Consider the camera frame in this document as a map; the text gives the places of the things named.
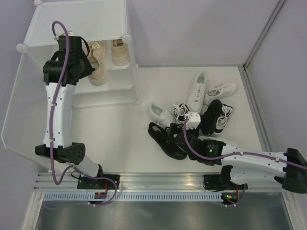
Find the beige lace sneaker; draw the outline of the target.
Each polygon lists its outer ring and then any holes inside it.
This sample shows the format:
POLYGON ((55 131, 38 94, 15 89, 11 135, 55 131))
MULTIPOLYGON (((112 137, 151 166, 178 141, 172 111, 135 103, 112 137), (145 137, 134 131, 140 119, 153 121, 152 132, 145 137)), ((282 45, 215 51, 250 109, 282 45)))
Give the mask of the beige lace sneaker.
POLYGON ((122 39, 112 41, 112 59, 116 66, 125 66, 130 63, 128 46, 122 39))
POLYGON ((88 77, 89 82, 93 86, 102 86, 106 83, 106 67, 105 67, 105 56, 106 56, 106 41, 90 42, 90 55, 88 57, 94 71, 88 77))

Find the black canvas sneaker front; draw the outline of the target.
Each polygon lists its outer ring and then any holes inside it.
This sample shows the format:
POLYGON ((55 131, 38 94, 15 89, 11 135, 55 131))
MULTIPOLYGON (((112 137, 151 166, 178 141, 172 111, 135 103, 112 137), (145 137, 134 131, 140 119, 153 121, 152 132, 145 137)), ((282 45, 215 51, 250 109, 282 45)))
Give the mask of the black canvas sneaker front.
POLYGON ((159 145, 162 151, 170 158, 182 161, 187 158, 187 153, 174 143, 167 143, 167 132, 154 122, 148 127, 148 134, 159 145))

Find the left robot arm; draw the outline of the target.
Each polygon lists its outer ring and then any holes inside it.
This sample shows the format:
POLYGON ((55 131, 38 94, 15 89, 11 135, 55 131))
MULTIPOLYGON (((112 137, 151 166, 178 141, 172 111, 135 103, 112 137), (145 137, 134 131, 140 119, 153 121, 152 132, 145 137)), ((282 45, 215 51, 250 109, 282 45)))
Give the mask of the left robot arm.
POLYGON ((43 143, 35 154, 76 167, 91 177, 103 177, 102 166, 86 156, 83 143, 72 141, 72 101, 78 81, 89 76, 94 68, 83 51, 84 39, 64 35, 58 39, 59 50, 43 66, 47 91, 47 125, 43 143))

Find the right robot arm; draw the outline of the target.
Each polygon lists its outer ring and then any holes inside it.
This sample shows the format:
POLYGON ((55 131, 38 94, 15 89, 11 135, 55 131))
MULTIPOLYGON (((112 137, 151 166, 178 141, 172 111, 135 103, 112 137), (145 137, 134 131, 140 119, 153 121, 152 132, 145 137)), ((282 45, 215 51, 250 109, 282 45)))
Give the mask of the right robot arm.
POLYGON ((221 140, 200 138, 195 129, 187 130, 175 123, 167 128, 166 140, 193 161, 220 165, 223 184, 277 184, 289 192, 307 192, 307 161, 297 149, 288 148, 285 152, 244 149, 221 140))

